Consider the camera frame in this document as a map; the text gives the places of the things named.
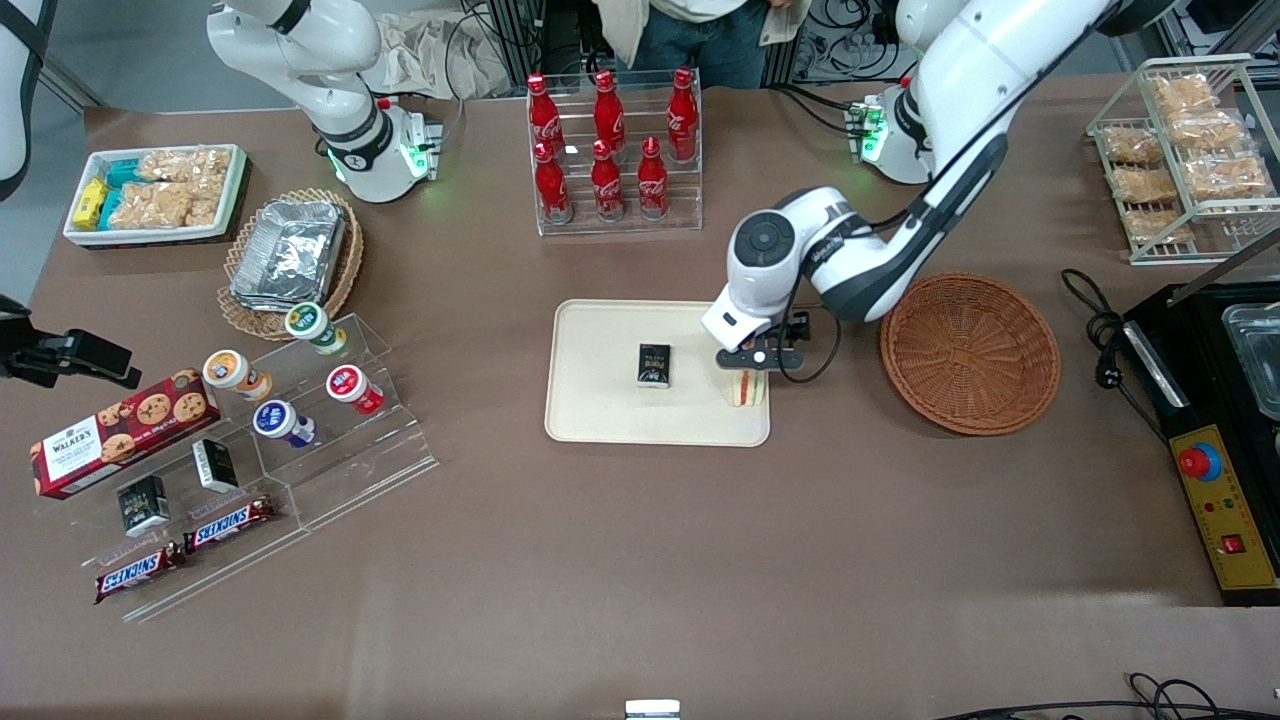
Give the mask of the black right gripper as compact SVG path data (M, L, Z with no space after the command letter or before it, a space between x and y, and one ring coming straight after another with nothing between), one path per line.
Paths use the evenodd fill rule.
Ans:
M31 310L0 296L1 378L51 389L63 375L86 375L137 389L141 370L131 365L132 351L82 329L35 341Z

